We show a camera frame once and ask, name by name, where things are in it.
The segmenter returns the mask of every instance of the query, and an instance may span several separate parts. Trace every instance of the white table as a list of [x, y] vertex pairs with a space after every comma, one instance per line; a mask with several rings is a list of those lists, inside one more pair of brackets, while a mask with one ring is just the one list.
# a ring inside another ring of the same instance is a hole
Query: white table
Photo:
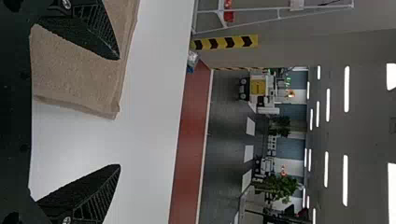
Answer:
[[192, 9], [193, 0], [141, 1], [115, 121], [34, 103], [35, 199], [120, 163], [105, 223], [168, 223]]

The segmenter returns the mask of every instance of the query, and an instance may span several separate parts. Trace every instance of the green plant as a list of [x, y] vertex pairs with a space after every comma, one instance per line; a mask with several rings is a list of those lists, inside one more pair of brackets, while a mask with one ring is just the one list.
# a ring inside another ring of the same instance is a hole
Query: green plant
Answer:
[[288, 176], [272, 175], [266, 177], [262, 183], [255, 183], [254, 186], [261, 191], [272, 193], [273, 202], [282, 200], [282, 203], [286, 204], [290, 202], [290, 196], [297, 190], [298, 182]]
[[285, 127], [278, 129], [270, 129], [268, 134], [273, 136], [277, 136], [278, 134], [280, 134], [280, 136], [282, 137], [288, 137], [290, 134], [290, 129]]
[[277, 133], [280, 134], [282, 137], [288, 137], [290, 134], [290, 129], [289, 128], [280, 128], [277, 130]]
[[276, 116], [271, 119], [276, 126], [280, 127], [289, 127], [290, 126], [290, 117], [289, 116]]

